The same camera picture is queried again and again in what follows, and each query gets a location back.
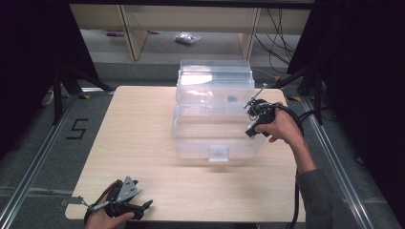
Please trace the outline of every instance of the human arm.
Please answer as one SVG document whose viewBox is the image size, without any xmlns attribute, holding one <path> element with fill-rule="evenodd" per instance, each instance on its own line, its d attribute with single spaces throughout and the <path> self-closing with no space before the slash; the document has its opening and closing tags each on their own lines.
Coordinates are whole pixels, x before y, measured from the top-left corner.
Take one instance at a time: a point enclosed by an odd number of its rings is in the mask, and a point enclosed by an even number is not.
<svg viewBox="0 0 405 229">
<path fill-rule="evenodd" d="M 359 228 L 350 209 L 334 192 L 324 171 L 317 169 L 294 119 L 281 109 L 276 109 L 275 114 L 272 123 L 258 125 L 255 131 L 271 134 L 270 143 L 282 139 L 291 147 L 299 173 L 296 181 L 306 209 L 306 228 Z"/>
<path fill-rule="evenodd" d="M 315 170 L 316 164 L 309 153 L 307 142 L 294 119 L 285 111 L 276 109 L 275 119 L 272 123 L 261 124 L 255 128 L 258 133 L 271 134 L 270 143 L 282 139 L 291 147 L 299 174 Z"/>
</svg>

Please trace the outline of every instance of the black cable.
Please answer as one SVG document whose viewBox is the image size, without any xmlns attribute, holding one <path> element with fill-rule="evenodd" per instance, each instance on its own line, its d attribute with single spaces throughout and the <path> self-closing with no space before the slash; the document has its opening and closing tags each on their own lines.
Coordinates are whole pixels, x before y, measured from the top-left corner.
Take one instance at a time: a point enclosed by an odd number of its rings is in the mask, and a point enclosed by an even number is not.
<svg viewBox="0 0 405 229">
<path fill-rule="evenodd" d="M 291 54 L 291 52 L 289 52 L 289 50 L 287 48 L 288 44 L 287 44 L 286 40 L 284 39 L 282 18 L 283 18 L 283 9 L 279 9 L 279 33 L 280 33 L 279 35 L 280 35 L 281 40 L 283 41 L 287 58 L 290 61 L 292 54 Z"/>
<path fill-rule="evenodd" d="M 281 57 L 281 56 L 280 56 L 279 54 L 277 54 L 276 52 L 274 52 L 274 51 L 272 51 L 271 49 L 269 49 L 266 45 L 264 45 L 264 44 L 262 43 L 262 41 L 260 41 L 259 37 L 257 37 L 257 34 L 255 34 L 254 36 L 256 37 L 257 41 L 258 41 L 259 44 L 262 46 L 262 48 L 263 48 L 265 51 L 267 51 L 267 52 L 269 53 L 269 55 L 268 55 L 268 63 L 270 64 L 271 69 L 274 70 L 274 71 L 277 72 L 277 73 L 283 73 L 283 72 L 280 72 L 280 71 L 276 70 L 276 69 L 273 67 L 273 65 L 271 64 L 271 55 L 274 55 L 275 57 L 277 57 L 278 59 L 280 59 L 281 61 L 283 61 L 283 62 L 284 62 L 285 64 L 287 64 L 287 65 L 289 65 L 289 62 L 286 61 L 286 59 L 284 59 L 283 57 Z"/>
<path fill-rule="evenodd" d="M 262 41 L 259 39 L 259 37 L 257 37 L 257 34 L 255 34 L 254 36 L 256 37 L 257 41 L 259 42 L 259 44 L 262 46 L 262 48 L 263 48 L 265 51 L 267 51 L 267 52 L 269 52 L 270 54 L 274 55 L 275 57 L 277 57 L 278 59 L 280 59 L 281 61 L 283 61 L 285 64 L 287 64 L 287 65 L 289 64 L 289 62 L 288 62 L 285 58 L 283 58 L 281 55 L 277 54 L 277 53 L 274 52 L 272 49 L 269 49 L 266 45 L 264 45 L 264 44 L 262 43 Z"/>
<path fill-rule="evenodd" d="M 322 108 L 321 108 L 321 111 L 322 111 L 322 110 L 327 110 L 327 109 L 329 109 L 329 108 L 330 108 L 330 107 L 328 107 L 328 106 L 322 107 Z M 310 115 L 313 115 L 314 113 L 315 113 L 314 110 L 310 110 L 310 111 L 307 111 L 307 112 L 305 112 L 305 113 L 300 114 L 300 115 L 298 116 L 298 118 L 300 119 L 301 122 L 303 122 L 307 117 L 309 117 Z"/>
<path fill-rule="evenodd" d="M 257 69 L 251 69 L 251 70 L 254 71 L 254 72 L 263 73 L 263 74 L 265 74 L 265 75 L 267 75 L 267 76 L 269 76 L 269 77 L 275 78 L 275 76 L 273 76 L 273 75 L 271 75 L 271 74 L 269 74 L 269 73 L 266 73 L 265 71 L 257 70 Z"/>
<path fill-rule="evenodd" d="M 292 221 L 287 223 L 286 229 L 293 229 L 295 224 L 297 223 L 298 214 L 300 211 L 300 188 L 298 187 L 297 182 L 295 182 L 295 190 L 294 190 L 294 216 L 292 217 Z"/>
<path fill-rule="evenodd" d="M 112 185 L 110 185 L 110 187 L 108 187 L 106 190 L 104 190 L 104 192 L 101 194 L 101 196 L 96 200 L 95 203 L 93 203 L 92 205 L 88 206 L 86 214 L 84 214 L 84 225 L 86 225 L 87 220 L 89 219 L 90 215 L 93 213 L 93 210 L 91 210 L 91 208 L 97 206 L 101 200 L 108 194 L 110 193 L 110 191 L 115 188 L 118 185 L 118 180 L 116 182 L 114 182 Z"/>
<path fill-rule="evenodd" d="M 285 48 L 286 48 L 286 47 L 283 47 L 283 46 L 277 44 L 277 42 L 276 42 L 275 40 L 273 40 L 273 39 L 268 35 L 268 33 L 266 33 L 266 36 L 267 36 L 267 38 L 268 38 L 271 42 L 273 42 L 274 45 L 276 45 L 277 47 L 279 47 L 279 48 L 281 48 L 281 49 L 285 49 Z"/>
<path fill-rule="evenodd" d="M 275 42 L 275 40 L 276 40 L 276 38 L 277 38 L 277 34 L 278 34 L 278 35 L 280 35 L 280 38 L 281 38 L 281 40 L 283 41 L 283 44 L 285 45 L 284 49 L 286 49 L 287 47 L 289 47 L 290 49 L 292 49 L 292 50 L 295 52 L 295 49 L 292 48 L 292 47 L 286 42 L 286 40 L 284 39 L 283 34 L 282 34 L 282 33 L 280 32 L 280 30 L 279 30 L 279 27 L 282 25 L 282 24 L 281 24 L 281 18 L 282 18 L 282 13 L 281 13 L 281 11 L 279 10 L 279 26 L 276 25 L 276 23 L 275 23 L 273 17 L 271 16 L 271 13 L 270 13 L 270 10 L 269 10 L 269 9 L 267 9 L 267 13 L 268 13 L 268 16 L 270 17 L 270 19 L 271 19 L 273 25 L 274 25 L 274 28 L 276 29 L 276 36 L 274 37 L 274 42 Z"/>
</svg>

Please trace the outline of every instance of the human hand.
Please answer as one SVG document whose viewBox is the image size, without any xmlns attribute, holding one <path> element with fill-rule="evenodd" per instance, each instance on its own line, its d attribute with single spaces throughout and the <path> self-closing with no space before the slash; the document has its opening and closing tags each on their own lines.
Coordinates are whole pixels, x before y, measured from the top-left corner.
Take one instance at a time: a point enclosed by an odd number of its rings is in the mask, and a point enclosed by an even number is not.
<svg viewBox="0 0 405 229">
<path fill-rule="evenodd" d="M 256 126 L 255 131 L 258 133 L 269 133 L 271 138 L 268 142 L 282 139 L 286 144 L 291 144 L 296 140 L 302 140 L 304 138 L 294 119 L 287 112 L 279 108 L 275 110 L 275 119 L 273 122 L 260 124 Z"/>
<path fill-rule="evenodd" d="M 100 203 L 107 200 L 107 196 L 101 199 Z M 114 229 L 135 216 L 133 212 L 125 213 L 117 218 L 111 218 L 104 211 L 104 208 L 93 212 L 86 223 L 86 229 Z"/>
</svg>

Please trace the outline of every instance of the finger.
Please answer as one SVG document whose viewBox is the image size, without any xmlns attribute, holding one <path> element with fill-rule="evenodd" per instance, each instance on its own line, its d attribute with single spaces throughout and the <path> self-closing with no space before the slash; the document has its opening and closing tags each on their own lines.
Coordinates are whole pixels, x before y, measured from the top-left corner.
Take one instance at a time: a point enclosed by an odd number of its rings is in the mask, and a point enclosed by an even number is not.
<svg viewBox="0 0 405 229">
<path fill-rule="evenodd" d="M 276 113 L 276 116 L 277 116 L 277 114 L 280 113 L 280 112 L 284 112 L 284 110 L 281 109 L 281 108 L 276 108 L 276 112 L 275 112 L 275 113 Z"/>
<path fill-rule="evenodd" d="M 103 192 L 104 196 L 102 197 L 102 199 L 100 200 L 100 202 L 104 202 L 105 200 L 107 200 L 108 194 L 109 194 L 110 192 L 108 192 L 108 193 L 106 193 L 106 192 L 107 192 L 107 190 L 109 190 L 109 189 L 111 188 L 111 186 L 113 186 L 114 184 L 115 184 L 115 182 L 111 183 L 111 184 L 108 185 L 108 187 L 104 190 L 104 192 Z"/>
<path fill-rule="evenodd" d="M 260 125 L 257 125 L 257 126 L 254 128 L 254 131 L 257 132 L 257 133 L 261 133 L 261 132 L 268 132 L 268 133 L 270 133 L 271 130 L 272 130 L 272 125 L 271 125 L 271 123 L 269 123 L 269 124 L 260 124 Z"/>
<path fill-rule="evenodd" d="M 129 213 L 122 214 L 121 216 L 119 216 L 117 218 L 114 218 L 114 221 L 117 225 L 119 225 L 121 223 L 124 223 L 124 222 L 132 219 L 134 216 L 135 216 L 135 213 L 129 212 Z"/>
<path fill-rule="evenodd" d="M 277 137 L 272 136 L 271 138 L 268 139 L 268 142 L 273 143 L 274 141 L 278 140 Z"/>
</svg>

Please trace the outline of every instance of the clear plastic container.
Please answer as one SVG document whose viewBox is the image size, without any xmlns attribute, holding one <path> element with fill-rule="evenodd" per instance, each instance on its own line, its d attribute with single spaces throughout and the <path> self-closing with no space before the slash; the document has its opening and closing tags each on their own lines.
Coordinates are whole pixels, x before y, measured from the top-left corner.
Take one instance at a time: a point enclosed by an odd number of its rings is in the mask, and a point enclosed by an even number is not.
<svg viewBox="0 0 405 229">
<path fill-rule="evenodd" d="M 265 137 L 248 137 L 244 106 L 255 94 L 247 61 L 181 62 L 172 140 L 181 158 L 255 157 Z"/>
</svg>

